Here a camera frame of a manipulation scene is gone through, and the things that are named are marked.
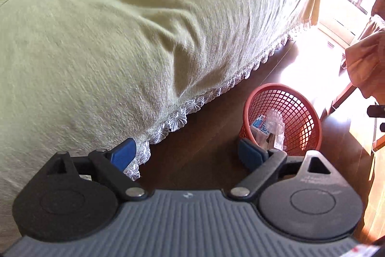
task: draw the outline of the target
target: metal screw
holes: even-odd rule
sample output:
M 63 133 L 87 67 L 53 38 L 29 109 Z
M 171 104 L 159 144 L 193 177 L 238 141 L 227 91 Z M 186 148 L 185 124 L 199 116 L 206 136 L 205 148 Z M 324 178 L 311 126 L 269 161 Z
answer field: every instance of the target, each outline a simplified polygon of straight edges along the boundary
M 232 188 L 230 193 L 236 197 L 245 197 L 250 194 L 249 189 L 243 187 Z
M 126 195 L 130 197 L 141 197 L 146 193 L 142 188 L 128 188 L 126 189 Z

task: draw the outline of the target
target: black plastic arm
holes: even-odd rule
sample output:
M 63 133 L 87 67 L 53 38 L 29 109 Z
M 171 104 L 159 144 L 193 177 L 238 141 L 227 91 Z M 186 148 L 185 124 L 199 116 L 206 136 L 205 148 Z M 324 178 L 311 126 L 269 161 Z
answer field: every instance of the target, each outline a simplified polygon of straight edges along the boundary
M 270 149 L 268 153 L 269 158 L 235 186 L 247 188 L 250 193 L 243 197 L 237 197 L 230 193 L 229 197 L 235 200 L 253 201 L 265 188 L 278 180 L 281 167 L 286 162 L 287 154 L 278 149 Z
M 127 189 L 141 188 L 141 186 L 111 164 L 103 153 L 93 151 L 88 154 L 88 158 L 94 166 L 93 181 L 105 185 L 122 200 L 139 201 L 146 198 L 146 194 L 140 197 L 130 197 L 126 194 Z

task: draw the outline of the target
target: triangular hole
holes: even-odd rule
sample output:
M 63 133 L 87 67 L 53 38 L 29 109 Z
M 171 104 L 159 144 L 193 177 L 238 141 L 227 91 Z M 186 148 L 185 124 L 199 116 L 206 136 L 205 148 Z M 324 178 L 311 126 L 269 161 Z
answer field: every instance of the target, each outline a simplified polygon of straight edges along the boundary
M 326 168 L 326 166 L 322 163 L 322 161 L 318 157 L 311 158 L 308 172 L 330 174 L 329 169 Z
M 64 174 L 67 173 L 65 169 L 65 164 L 62 159 L 58 159 L 55 161 L 55 163 L 52 165 L 52 167 L 48 170 L 48 175 L 52 174 Z

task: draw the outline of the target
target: gray ribbed panel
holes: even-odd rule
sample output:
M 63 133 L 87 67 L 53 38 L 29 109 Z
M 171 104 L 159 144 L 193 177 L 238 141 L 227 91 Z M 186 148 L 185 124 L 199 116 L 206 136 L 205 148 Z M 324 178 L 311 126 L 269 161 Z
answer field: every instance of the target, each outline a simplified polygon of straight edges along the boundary
M 124 204 L 98 234 L 59 244 L 25 237 L 5 257 L 338 257 L 355 245 L 349 238 L 316 245 L 290 240 L 266 227 L 250 204 L 220 191 L 156 191 Z

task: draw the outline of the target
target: wooden floor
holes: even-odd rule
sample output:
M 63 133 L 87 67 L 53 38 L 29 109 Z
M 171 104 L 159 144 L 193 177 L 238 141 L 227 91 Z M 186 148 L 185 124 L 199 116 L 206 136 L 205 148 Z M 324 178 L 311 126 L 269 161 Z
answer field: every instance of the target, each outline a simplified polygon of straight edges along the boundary
M 286 84 L 308 98 L 321 116 L 325 106 L 346 86 L 338 76 L 341 50 L 317 29 L 289 42 L 224 95 L 187 117 L 187 125 L 151 146 L 151 158 L 140 166 L 140 184 L 157 189 L 231 189 L 248 171 L 237 158 L 236 140 L 243 105 L 261 84 Z M 385 150 L 371 154 L 374 119 L 356 90 L 323 121 L 321 152 L 361 196 L 365 214 L 355 236 L 371 242 L 385 234 Z

